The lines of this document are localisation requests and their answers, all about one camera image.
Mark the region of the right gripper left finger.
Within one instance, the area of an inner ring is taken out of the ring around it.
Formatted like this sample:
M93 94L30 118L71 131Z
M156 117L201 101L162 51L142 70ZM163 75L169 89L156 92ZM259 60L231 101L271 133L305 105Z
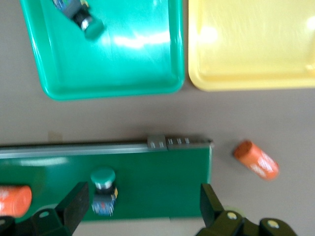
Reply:
M0 218L2 236L71 236L90 206L89 186L79 182L54 208L44 208L17 223L11 216Z

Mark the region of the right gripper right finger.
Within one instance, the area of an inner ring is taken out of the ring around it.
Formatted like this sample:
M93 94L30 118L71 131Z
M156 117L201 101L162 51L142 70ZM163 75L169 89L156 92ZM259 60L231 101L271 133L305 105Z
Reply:
M251 222L236 211L225 210L210 184L201 184L200 211L205 224L198 236L295 236L297 233L284 221L262 218Z

